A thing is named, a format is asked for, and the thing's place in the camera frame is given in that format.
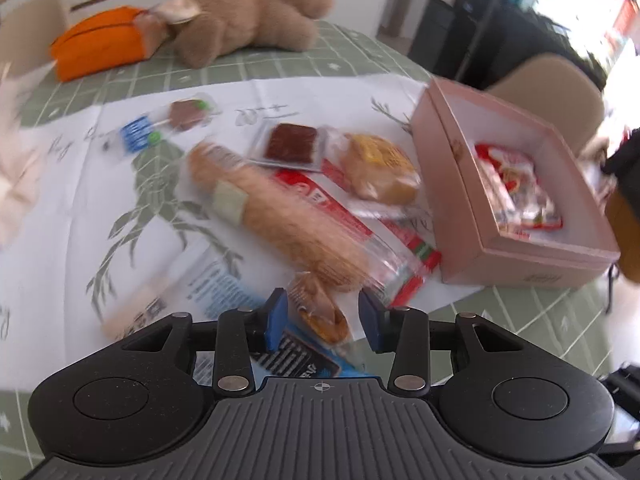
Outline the orange tissue pouch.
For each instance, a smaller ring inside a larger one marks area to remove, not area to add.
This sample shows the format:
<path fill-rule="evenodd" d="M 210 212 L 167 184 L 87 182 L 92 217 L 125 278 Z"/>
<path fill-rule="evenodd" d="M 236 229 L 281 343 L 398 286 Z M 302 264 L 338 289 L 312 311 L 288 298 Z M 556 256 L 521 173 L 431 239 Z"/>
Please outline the orange tissue pouch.
<path fill-rule="evenodd" d="M 58 81 L 69 82 L 150 58 L 167 40 L 156 15 L 120 6 L 77 23 L 50 45 Z"/>

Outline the brown teddy bear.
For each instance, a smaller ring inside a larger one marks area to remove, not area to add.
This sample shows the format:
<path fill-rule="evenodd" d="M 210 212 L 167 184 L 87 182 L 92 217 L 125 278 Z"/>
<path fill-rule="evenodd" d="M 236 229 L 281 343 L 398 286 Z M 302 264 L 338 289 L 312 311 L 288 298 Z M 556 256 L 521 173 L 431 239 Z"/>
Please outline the brown teddy bear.
<path fill-rule="evenodd" d="M 174 35 L 178 58 L 202 68 L 245 47 L 304 52 L 333 0 L 167 0 L 150 13 Z"/>

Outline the small orange candy packet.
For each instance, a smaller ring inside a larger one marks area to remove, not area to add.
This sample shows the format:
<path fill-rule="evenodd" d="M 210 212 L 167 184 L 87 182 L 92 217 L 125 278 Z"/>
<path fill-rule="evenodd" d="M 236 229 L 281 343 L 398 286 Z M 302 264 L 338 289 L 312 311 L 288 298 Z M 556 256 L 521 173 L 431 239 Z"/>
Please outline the small orange candy packet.
<path fill-rule="evenodd" d="M 288 286 L 296 318 L 326 344 L 340 344 L 350 334 L 348 322 L 329 289 L 311 272 L 300 272 Z"/>

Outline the round bun in wrapper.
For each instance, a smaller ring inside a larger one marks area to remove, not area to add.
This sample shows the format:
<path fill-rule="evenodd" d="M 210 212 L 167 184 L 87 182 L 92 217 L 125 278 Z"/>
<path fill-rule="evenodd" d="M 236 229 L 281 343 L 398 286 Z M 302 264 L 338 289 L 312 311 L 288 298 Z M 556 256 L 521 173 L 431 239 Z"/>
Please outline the round bun in wrapper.
<path fill-rule="evenodd" d="M 408 206 L 416 200 L 421 177 L 398 146 L 370 134 L 346 134 L 340 156 L 342 171 L 352 195 L 387 206 Z"/>

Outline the red white flat packet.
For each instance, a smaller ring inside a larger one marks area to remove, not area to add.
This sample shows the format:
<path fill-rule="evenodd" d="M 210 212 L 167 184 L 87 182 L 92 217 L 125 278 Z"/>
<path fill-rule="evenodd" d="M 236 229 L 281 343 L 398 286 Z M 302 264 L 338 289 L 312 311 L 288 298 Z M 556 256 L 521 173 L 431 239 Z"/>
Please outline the red white flat packet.
<path fill-rule="evenodd" d="M 273 179 L 292 188 L 351 230 L 373 259 L 378 296 L 387 307 L 405 307 L 439 266 L 442 255 L 410 226 L 396 220 L 361 219 L 347 208 L 348 185 L 342 170 L 325 159 L 320 172 L 278 169 Z"/>

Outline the red white snack pouch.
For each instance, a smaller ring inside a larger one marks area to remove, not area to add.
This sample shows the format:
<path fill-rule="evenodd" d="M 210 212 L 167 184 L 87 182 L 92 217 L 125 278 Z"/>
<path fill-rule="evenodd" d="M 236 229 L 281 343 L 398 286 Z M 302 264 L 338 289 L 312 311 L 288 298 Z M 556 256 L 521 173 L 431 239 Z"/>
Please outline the red white snack pouch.
<path fill-rule="evenodd" d="M 513 148 L 475 145 L 475 161 L 489 205 L 500 230 L 556 231 L 563 218 L 540 186 L 533 159 Z"/>

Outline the blue lollipop packet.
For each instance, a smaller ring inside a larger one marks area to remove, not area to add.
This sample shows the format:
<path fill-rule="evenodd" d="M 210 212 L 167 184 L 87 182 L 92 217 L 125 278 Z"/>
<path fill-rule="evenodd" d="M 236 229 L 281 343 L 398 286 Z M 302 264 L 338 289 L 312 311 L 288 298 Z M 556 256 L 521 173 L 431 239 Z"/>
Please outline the blue lollipop packet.
<path fill-rule="evenodd" d="M 163 140 L 160 128 L 149 115 L 140 116 L 111 134 L 102 144 L 104 152 L 136 154 L 152 148 Z"/>

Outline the long corn stick bag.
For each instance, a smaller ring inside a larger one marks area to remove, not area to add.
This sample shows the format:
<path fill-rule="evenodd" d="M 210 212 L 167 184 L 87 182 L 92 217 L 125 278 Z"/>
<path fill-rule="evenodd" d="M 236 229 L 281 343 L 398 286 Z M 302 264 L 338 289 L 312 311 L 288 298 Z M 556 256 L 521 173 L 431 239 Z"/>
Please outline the long corn stick bag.
<path fill-rule="evenodd" d="M 196 144 L 186 163 L 219 218 L 258 236 L 330 287 L 350 292 L 367 281 L 370 259 L 355 234 L 268 171 L 209 141 Z"/>

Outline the dark red jelly packet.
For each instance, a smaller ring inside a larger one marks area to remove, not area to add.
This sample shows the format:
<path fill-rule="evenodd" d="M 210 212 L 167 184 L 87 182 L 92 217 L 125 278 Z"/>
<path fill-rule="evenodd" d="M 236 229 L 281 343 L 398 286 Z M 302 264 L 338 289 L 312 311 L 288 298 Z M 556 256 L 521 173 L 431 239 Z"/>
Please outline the dark red jelly packet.
<path fill-rule="evenodd" d="M 266 167 L 320 172 L 327 146 L 326 129 L 266 120 L 257 129 L 247 157 Z"/>

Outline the green checked tablecloth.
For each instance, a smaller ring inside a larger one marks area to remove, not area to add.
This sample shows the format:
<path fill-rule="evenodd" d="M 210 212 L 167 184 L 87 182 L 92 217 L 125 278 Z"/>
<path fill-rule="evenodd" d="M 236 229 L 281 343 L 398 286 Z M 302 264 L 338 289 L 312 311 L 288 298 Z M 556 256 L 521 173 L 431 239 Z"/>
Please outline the green checked tablecloth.
<path fill-rule="evenodd" d="M 384 44 L 323 24 L 308 53 L 245 50 L 204 70 L 168 50 L 149 61 L 60 84 L 47 76 L 22 109 L 21 137 L 42 163 L 39 195 L 1 253 L 1 448 L 35 462 L 32 390 L 108 343 L 102 325 L 134 295 L 155 296 L 198 258 L 230 284 L 265 297 L 293 271 L 258 238 L 211 217 L 183 172 L 204 136 L 245 153 L 269 118 L 356 122 L 407 143 L 402 124 L 425 70 Z M 142 157 L 107 151 L 105 138 L 169 102 L 206 94 L 210 122 L 173 134 Z"/>

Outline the cartoon print paper bag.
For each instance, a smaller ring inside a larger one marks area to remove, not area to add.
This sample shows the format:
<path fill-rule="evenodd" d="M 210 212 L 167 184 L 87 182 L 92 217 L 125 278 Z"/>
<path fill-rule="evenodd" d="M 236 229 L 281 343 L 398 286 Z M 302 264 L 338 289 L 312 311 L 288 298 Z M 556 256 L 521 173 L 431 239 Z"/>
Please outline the cartoon print paper bag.
<path fill-rule="evenodd" d="M 21 137 L 24 86 L 1 63 L 1 249 L 11 244 L 39 200 L 43 151 Z"/>

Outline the black cabinet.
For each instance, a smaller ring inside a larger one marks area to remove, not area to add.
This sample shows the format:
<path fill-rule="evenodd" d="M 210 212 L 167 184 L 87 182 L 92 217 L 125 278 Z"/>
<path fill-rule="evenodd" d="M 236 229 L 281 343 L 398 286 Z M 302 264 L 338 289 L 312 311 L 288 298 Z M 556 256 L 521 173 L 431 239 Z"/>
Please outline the black cabinet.
<path fill-rule="evenodd" d="M 605 69 L 570 45 L 568 30 L 534 0 L 427 0 L 408 58 L 428 72 L 485 90 L 534 56 L 566 58 L 602 90 Z"/>

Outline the brown chocolate lollipop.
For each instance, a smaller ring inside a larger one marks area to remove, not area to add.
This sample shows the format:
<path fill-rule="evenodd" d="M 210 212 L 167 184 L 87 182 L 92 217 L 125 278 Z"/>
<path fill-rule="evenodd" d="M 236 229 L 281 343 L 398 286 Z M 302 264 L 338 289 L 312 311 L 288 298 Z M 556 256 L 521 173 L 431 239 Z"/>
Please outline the brown chocolate lollipop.
<path fill-rule="evenodd" d="M 172 131 L 188 131 L 210 122 L 220 113 L 219 107 L 204 99 L 190 99 L 172 102 L 165 116 L 157 123 L 160 128 Z"/>

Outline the pink cardboard box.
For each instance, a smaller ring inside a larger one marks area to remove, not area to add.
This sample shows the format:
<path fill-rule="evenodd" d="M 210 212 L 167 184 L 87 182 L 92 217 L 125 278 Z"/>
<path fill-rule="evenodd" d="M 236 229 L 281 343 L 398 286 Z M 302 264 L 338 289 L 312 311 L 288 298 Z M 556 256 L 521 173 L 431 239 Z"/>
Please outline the pink cardboard box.
<path fill-rule="evenodd" d="M 620 256 L 576 158 L 548 122 L 435 77 L 410 126 L 444 282 L 579 287 Z"/>

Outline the blue white biscuit bag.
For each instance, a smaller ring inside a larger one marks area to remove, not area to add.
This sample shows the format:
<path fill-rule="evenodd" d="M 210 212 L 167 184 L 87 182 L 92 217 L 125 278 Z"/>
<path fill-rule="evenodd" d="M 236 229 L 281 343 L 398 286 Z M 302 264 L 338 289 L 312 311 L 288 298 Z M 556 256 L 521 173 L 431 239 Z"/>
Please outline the blue white biscuit bag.
<path fill-rule="evenodd" d="M 265 299 L 226 269 L 211 249 L 189 249 L 160 273 L 137 286 L 107 311 L 102 330 L 119 340 L 166 315 L 188 312 L 195 322 L 216 321 L 221 313 L 255 310 Z M 363 365 L 352 364 L 345 353 L 322 344 L 302 323 L 288 316 L 279 349 L 250 357 L 255 382 L 268 376 L 295 378 L 363 377 Z"/>

